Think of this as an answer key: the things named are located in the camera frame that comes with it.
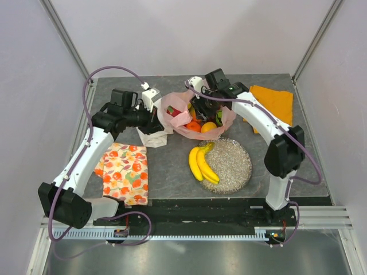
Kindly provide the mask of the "pink plastic bag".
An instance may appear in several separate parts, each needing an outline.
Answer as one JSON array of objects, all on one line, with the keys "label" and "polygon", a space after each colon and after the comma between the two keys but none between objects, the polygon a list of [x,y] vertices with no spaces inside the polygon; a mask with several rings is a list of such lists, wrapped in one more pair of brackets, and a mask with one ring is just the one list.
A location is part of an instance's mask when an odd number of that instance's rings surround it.
[{"label": "pink plastic bag", "polygon": [[194,140],[216,140],[233,124],[236,114],[224,107],[220,110],[222,125],[207,132],[201,132],[203,121],[196,117],[197,112],[189,109],[189,101],[194,97],[190,90],[172,92],[161,98],[161,108],[158,114],[166,128]]}]

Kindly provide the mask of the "speckled glass plate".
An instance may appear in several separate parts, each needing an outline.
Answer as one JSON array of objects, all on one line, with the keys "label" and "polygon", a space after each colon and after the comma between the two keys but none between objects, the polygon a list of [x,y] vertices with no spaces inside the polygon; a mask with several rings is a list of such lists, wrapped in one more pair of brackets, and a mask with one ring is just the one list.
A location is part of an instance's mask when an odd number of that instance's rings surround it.
[{"label": "speckled glass plate", "polygon": [[218,175],[218,184],[204,179],[201,186],[217,195],[229,195],[243,189],[252,176],[252,160],[247,150],[237,141],[222,137],[206,154],[209,167]]}]

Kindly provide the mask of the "yellow fake banana bunch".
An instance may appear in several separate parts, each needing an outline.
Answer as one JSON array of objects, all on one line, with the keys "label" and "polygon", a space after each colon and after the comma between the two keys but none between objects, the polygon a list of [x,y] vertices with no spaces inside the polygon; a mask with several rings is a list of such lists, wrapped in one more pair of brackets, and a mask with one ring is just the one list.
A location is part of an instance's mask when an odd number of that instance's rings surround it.
[{"label": "yellow fake banana bunch", "polygon": [[202,147],[194,147],[191,149],[188,157],[189,167],[193,176],[200,182],[204,179],[212,184],[219,184],[220,178],[211,169],[206,161],[206,154],[214,148],[214,143],[207,143]]}]

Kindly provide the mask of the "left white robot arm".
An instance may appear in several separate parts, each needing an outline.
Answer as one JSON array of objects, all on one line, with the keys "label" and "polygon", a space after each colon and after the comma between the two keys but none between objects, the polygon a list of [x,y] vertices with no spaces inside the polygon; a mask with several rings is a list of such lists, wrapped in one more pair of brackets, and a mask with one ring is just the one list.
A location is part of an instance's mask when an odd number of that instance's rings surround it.
[{"label": "left white robot arm", "polygon": [[50,222],[61,222],[75,229],[91,219],[106,218],[121,225],[126,212],[114,198],[83,198],[89,177],[107,149],[127,127],[138,127],[144,134],[163,130],[158,118],[160,91],[150,88],[141,94],[113,89],[111,99],[92,117],[92,127],[62,172],[52,183],[41,183],[38,196]]}]

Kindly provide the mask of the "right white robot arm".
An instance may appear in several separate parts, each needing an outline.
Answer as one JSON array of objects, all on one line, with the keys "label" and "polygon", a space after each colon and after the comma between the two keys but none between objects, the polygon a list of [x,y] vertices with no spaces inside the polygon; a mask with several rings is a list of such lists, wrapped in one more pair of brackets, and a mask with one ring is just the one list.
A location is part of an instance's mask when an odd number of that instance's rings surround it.
[{"label": "right white robot arm", "polygon": [[268,111],[241,82],[231,83],[222,69],[216,69],[204,78],[194,76],[185,86],[194,92],[193,107],[197,115],[210,118],[227,107],[246,119],[258,131],[267,145],[264,164],[270,173],[266,195],[269,207],[263,210],[263,220],[277,225],[283,219],[282,208],[289,199],[288,183],[296,175],[304,160],[304,131],[300,126],[291,127]]}]

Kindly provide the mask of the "fake mango fruit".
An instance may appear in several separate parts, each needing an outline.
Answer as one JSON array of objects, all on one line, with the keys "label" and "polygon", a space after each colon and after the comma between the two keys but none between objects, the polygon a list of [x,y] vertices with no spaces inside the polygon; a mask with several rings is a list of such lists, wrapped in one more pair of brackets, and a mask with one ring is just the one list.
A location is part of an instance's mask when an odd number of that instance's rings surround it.
[{"label": "fake mango fruit", "polygon": [[192,120],[193,121],[198,121],[197,118],[196,118],[196,111],[195,111],[194,107],[191,104],[188,105],[188,110],[189,110],[189,113],[192,117]]}]

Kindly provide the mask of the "fake green fruit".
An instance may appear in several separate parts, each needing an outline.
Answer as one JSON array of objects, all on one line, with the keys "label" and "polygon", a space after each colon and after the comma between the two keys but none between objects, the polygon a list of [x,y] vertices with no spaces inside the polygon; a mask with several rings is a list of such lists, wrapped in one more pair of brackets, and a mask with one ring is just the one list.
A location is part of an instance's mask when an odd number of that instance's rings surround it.
[{"label": "fake green fruit", "polygon": [[218,127],[223,125],[222,123],[222,111],[218,111],[215,115],[215,122]]}]

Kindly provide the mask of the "fake orange fruit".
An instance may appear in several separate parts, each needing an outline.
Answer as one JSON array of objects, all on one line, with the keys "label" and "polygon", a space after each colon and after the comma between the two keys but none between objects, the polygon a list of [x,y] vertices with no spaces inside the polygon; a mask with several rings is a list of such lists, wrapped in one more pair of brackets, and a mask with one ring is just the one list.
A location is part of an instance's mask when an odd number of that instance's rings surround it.
[{"label": "fake orange fruit", "polygon": [[196,122],[196,121],[191,121],[189,123],[187,123],[185,125],[185,127],[190,130],[190,131],[194,131],[194,132],[201,132],[201,125],[200,123]]}]

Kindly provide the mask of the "fake red fruit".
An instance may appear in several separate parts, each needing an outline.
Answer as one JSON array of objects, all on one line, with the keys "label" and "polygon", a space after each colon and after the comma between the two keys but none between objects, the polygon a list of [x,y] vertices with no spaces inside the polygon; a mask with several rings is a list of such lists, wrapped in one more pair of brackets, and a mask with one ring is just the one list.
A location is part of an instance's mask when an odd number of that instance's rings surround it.
[{"label": "fake red fruit", "polygon": [[172,107],[171,105],[169,105],[166,109],[166,113],[169,114],[172,117],[176,117],[178,116],[181,111],[177,110],[176,108]]}]

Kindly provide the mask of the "white folded cloth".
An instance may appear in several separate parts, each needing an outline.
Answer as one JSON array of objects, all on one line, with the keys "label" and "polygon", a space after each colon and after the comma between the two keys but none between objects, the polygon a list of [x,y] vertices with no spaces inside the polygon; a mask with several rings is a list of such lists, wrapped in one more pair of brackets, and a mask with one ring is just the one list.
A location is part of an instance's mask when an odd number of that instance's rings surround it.
[{"label": "white folded cloth", "polygon": [[138,127],[136,127],[139,138],[145,147],[158,148],[167,144],[168,133],[166,131],[159,131],[156,133],[145,134]]}]

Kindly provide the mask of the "floral patterned cloth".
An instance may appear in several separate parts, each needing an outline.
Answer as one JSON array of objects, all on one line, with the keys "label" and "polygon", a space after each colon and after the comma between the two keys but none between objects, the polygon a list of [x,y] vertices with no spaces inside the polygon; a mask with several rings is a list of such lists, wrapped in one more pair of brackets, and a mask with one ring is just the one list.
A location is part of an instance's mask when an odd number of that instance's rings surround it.
[{"label": "floral patterned cloth", "polygon": [[94,173],[103,179],[103,196],[125,206],[146,206],[149,198],[147,148],[113,143],[98,161]]}]

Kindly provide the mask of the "orange folded t-shirt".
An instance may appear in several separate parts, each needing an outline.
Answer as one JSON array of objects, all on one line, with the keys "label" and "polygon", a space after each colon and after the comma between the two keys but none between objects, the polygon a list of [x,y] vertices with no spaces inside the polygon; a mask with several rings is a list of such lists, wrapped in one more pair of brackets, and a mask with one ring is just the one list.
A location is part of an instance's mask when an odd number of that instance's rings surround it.
[{"label": "orange folded t-shirt", "polygon": [[288,91],[276,91],[253,85],[249,91],[257,101],[281,121],[293,126],[294,95]]}]

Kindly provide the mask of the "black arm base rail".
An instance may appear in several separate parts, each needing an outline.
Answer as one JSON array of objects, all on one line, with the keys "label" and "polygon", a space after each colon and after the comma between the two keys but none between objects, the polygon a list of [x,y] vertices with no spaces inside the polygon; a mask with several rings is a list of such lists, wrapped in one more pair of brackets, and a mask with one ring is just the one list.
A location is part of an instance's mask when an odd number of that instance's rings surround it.
[{"label": "black arm base rail", "polygon": [[153,225],[178,222],[234,223],[241,226],[279,226],[296,225],[296,211],[290,206],[273,211],[264,198],[196,198],[196,199],[153,199],[146,206],[127,207],[119,205],[117,215],[128,212],[127,217],[116,220],[97,219],[97,225],[146,225],[142,216],[145,213]]}]

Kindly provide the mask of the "aluminium frame profile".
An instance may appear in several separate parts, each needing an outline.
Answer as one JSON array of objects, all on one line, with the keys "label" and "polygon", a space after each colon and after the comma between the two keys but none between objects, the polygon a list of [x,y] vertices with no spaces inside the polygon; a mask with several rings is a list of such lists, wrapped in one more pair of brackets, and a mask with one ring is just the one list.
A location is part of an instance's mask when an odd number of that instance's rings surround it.
[{"label": "aluminium frame profile", "polygon": [[66,46],[68,52],[71,54],[75,64],[77,65],[79,71],[83,75],[85,79],[89,76],[89,71],[81,58],[78,50],[76,49],[66,27],[64,26],[61,17],[59,16],[54,4],[50,0],[40,0],[43,8],[45,9],[49,19],[51,20],[52,24],[54,25],[56,31],[58,32],[61,40],[63,41],[64,45]]}]

